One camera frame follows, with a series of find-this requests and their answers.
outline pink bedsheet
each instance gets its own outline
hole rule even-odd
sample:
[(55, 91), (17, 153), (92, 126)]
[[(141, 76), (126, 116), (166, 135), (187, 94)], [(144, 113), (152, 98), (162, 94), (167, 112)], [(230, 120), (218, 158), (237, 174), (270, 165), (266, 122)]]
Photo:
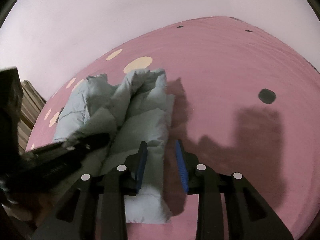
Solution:
[[(177, 95), (164, 194), (178, 216), (165, 225), (129, 225), (129, 239), (195, 239), (197, 197), (186, 198), (181, 189), (177, 138), (217, 172), (244, 174), (297, 239), (319, 210), (320, 75), (292, 48), (240, 20), (188, 20), (106, 53), (47, 102), (27, 149), (52, 141), (54, 121), (81, 79), (107, 73), (117, 84), (125, 67), (136, 66), (164, 68), (168, 92)], [(258, 98), (262, 89), (276, 94), (272, 104)]]

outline bed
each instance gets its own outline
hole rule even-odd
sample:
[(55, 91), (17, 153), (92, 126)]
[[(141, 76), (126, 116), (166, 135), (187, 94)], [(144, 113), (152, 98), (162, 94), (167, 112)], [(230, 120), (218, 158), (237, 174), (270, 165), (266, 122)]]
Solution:
[(223, 174), (241, 172), (295, 239), (319, 211), (320, 75), (294, 49), (233, 17), (179, 22), (132, 39), (98, 58), (47, 101), (28, 149), (52, 142), (70, 93), (88, 75), (121, 82), (136, 68), (165, 69), (174, 94), (164, 161), (164, 225), (129, 224), (134, 239), (194, 239), (197, 196), (180, 186), (174, 142)]

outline black polka dot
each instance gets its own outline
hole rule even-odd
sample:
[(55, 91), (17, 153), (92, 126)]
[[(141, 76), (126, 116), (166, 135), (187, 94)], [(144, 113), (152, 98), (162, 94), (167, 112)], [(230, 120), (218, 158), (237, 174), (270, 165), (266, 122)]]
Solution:
[(276, 100), (276, 94), (266, 88), (260, 91), (258, 97), (265, 104), (272, 104)]

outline cream polka dot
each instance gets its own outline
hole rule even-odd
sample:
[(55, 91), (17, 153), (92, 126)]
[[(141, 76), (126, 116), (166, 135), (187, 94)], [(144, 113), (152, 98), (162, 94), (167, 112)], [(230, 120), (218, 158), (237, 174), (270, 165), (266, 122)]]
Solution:
[(56, 114), (51, 118), (50, 120), (50, 124), (49, 124), (49, 127), (53, 126), (54, 123), (56, 122), (57, 118), (59, 116), (59, 112), (56, 112)]
[(106, 60), (111, 60), (112, 58), (114, 58), (115, 56), (117, 56), (120, 52), (122, 51), (122, 49), (118, 49), (117, 51), (111, 53)]
[(75, 90), (75, 89), (77, 88), (77, 86), (80, 85), (83, 81), (84, 81), (84, 79), (80, 80), (80, 81), (73, 87), (72, 91)]
[(66, 86), (66, 88), (69, 88), (75, 80), (76, 80), (76, 78), (71, 79), (70, 82), (68, 83), (68, 85)]
[(49, 114), (51, 113), (51, 108), (49, 109), (49, 111), (47, 112), (47, 114), (45, 115), (44, 119), (46, 120), (49, 116)]
[(130, 62), (127, 66), (125, 66), (123, 72), (129, 73), (131, 70), (138, 69), (138, 68), (146, 68), (152, 62), (151, 57), (140, 57), (135, 59), (134, 61)]
[(52, 95), (52, 97), (51, 97), (51, 98), (53, 98), (57, 93), (58, 93), (58, 91), (56, 91), (56, 92)]

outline blue gripper pad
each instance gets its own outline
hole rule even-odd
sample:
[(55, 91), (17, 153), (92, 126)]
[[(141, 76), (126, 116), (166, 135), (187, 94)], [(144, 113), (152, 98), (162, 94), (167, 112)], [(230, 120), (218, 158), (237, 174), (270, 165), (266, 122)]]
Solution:
[(143, 179), (143, 174), (144, 174), (144, 168), (146, 166), (146, 162), (147, 162), (147, 156), (148, 156), (148, 148), (147, 148), (147, 144), (141, 144), (140, 147), (142, 147), (142, 155), (140, 157), (139, 160), (139, 165), (136, 171), (136, 190), (137, 192), (141, 189), (141, 185), (142, 185), (142, 179)]
[(178, 164), (178, 170), (180, 175), (180, 180), (182, 187), (185, 191), (185, 193), (188, 193), (189, 191), (189, 174), (188, 170), (186, 168), (186, 164), (184, 162), (182, 149), (180, 147), (179, 141), (176, 141), (176, 158), (177, 158), (177, 164)]

